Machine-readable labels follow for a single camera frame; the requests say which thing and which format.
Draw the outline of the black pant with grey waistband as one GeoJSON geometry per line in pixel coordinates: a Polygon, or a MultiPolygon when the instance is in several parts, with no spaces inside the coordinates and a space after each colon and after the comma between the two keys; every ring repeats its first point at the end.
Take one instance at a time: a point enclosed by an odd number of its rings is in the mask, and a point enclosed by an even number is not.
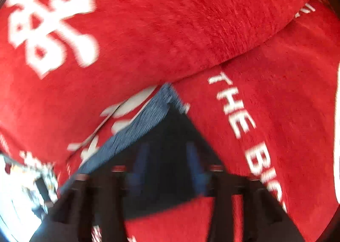
{"type": "MultiPolygon", "coordinates": [[[[150,151],[141,177],[141,190],[123,197],[123,216],[134,219],[158,213],[202,196],[194,190],[188,167],[189,142],[210,148],[220,161],[185,114],[173,87],[165,84],[127,127],[81,166],[78,174],[99,174],[131,158],[134,148],[148,143],[150,151]]],[[[61,196],[75,180],[71,178],[64,185],[61,196]]]]}

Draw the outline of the red printed bed blanket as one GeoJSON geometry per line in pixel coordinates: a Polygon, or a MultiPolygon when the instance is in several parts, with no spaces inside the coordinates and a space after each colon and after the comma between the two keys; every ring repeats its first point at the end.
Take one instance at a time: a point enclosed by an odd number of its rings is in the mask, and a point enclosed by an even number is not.
{"type": "Polygon", "coordinates": [[[339,18],[325,0],[309,0],[285,28],[235,57],[110,53],[43,77],[24,46],[7,40],[17,10],[1,13],[6,154],[52,168],[63,186],[168,83],[231,172],[259,177],[306,241],[321,234],[339,202],[339,18]]]}

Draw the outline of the red printed pillow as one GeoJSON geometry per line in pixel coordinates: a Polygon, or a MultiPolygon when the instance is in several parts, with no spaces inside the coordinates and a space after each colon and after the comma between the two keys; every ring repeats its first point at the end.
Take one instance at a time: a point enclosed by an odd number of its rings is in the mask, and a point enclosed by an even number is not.
{"type": "Polygon", "coordinates": [[[1,0],[1,152],[63,162],[113,114],[258,46],[308,0],[1,0]]]}

